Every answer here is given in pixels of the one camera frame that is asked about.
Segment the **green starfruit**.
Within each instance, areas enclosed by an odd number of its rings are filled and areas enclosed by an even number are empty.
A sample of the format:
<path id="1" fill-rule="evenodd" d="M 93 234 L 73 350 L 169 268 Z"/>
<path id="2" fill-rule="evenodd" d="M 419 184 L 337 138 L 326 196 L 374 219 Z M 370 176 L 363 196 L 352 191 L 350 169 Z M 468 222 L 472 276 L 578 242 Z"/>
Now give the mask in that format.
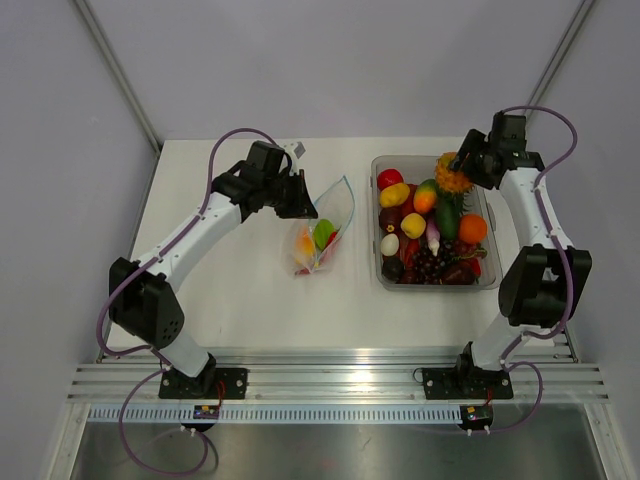
<path id="1" fill-rule="evenodd" d="M 325 245 L 327 244 L 328 238 L 332 232 L 335 231 L 335 227 L 331 221 L 327 219 L 320 219 L 316 224 L 312 238 L 315 245 L 318 247 L 320 251 L 325 249 Z"/>

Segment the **clear blue zip bag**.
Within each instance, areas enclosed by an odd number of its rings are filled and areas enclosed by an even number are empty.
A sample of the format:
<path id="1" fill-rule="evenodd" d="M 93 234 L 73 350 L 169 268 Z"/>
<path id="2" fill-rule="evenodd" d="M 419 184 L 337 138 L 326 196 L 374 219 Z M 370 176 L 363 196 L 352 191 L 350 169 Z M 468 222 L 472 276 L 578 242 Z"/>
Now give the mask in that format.
<path id="1" fill-rule="evenodd" d="M 355 196 L 346 176 L 314 202 L 317 219 L 295 220 L 284 237 L 281 259 L 288 274 L 305 276 L 331 267 L 339 242 L 355 211 Z"/>

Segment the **yellow green pineapple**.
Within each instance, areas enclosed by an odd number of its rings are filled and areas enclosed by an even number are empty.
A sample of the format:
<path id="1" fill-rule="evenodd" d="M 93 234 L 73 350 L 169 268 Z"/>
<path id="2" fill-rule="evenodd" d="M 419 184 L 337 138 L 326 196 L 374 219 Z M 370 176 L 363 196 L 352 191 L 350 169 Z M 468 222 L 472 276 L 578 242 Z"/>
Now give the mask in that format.
<path id="1" fill-rule="evenodd" d="M 434 178 L 438 197 L 450 202 L 458 213 L 462 213 L 468 210 L 466 199 L 474 185 L 463 172 L 450 169 L 455 156 L 454 152 L 446 152 L 437 159 Z"/>

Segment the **yellow orange mango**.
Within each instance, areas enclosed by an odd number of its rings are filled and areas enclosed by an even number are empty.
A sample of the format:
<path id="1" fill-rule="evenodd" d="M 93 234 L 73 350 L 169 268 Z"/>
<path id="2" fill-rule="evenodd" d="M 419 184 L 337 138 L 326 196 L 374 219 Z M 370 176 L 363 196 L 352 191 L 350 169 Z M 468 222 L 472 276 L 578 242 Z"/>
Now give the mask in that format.
<path id="1" fill-rule="evenodd" d="M 302 229 L 298 232 L 294 245 L 294 260 L 300 265 L 312 264 L 316 256 L 316 247 L 309 231 Z"/>

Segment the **small red pepper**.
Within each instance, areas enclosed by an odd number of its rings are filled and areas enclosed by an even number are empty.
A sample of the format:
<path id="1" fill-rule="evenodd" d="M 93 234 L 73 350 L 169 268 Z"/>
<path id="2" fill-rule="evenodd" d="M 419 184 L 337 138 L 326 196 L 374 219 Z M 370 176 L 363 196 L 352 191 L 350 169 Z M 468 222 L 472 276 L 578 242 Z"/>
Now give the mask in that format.
<path id="1" fill-rule="evenodd" d="M 325 245 L 325 249 L 322 251 L 321 256 L 319 258 L 319 265 L 320 266 L 324 266 L 327 265 L 330 260 L 333 258 L 336 248 L 337 248 L 337 243 L 338 243 L 338 231 L 334 231 L 330 234 L 327 244 Z"/>

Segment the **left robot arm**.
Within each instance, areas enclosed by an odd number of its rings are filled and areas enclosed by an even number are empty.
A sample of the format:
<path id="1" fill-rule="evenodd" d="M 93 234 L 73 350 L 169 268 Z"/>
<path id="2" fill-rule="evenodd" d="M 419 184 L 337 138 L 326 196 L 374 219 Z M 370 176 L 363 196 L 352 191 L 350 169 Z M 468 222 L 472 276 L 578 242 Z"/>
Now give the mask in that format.
<path id="1" fill-rule="evenodd" d="M 208 176 L 201 206 L 169 238 L 135 261 L 120 258 L 111 265 L 107 314 L 169 365 L 162 397 L 222 394 L 216 359 L 186 332 L 177 293 L 214 245 L 262 208 L 281 219 L 317 218 L 305 174 L 296 165 L 304 152 L 299 142 L 253 142 L 245 159 Z"/>

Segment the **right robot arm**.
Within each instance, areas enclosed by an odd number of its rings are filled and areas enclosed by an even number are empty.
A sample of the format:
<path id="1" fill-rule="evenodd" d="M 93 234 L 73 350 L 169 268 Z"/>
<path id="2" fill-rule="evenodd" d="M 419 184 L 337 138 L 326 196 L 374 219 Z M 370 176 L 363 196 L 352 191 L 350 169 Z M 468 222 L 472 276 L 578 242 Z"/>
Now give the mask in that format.
<path id="1" fill-rule="evenodd" d="M 499 286 L 498 316 L 452 369 L 456 389 L 466 396 L 509 386 L 513 354 L 531 339 L 549 340 L 564 330 L 592 268 L 591 254 L 573 245 L 552 206 L 546 177 L 559 163 L 546 164 L 527 148 L 528 110 L 498 111 L 488 134 L 470 130 L 448 166 L 501 194 L 519 242 Z"/>

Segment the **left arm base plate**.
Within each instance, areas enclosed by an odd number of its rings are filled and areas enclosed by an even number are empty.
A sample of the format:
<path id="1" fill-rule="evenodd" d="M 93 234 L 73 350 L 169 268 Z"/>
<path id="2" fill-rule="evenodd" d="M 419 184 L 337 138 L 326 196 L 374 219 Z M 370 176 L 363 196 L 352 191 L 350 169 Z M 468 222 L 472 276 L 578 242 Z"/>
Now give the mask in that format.
<path id="1" fill-rule="evenodd" d="M 218 368 L 188 377 L 177 370 L 162 374 L 159 398 L 169 400 L 243 400 L 246 397 L 248 370 Z"/>

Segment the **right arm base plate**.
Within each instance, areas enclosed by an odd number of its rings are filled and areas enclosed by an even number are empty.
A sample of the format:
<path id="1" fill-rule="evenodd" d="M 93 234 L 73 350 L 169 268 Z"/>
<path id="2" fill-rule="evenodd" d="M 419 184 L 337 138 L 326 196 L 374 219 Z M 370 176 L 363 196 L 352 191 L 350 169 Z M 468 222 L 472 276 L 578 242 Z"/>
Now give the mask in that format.
<path id="1" fill-rule="evenodd" d="M 503 371 L 456 368 L 420 368 L 427 400 L 510 400 L 514 398 L 509 375 Z"/>

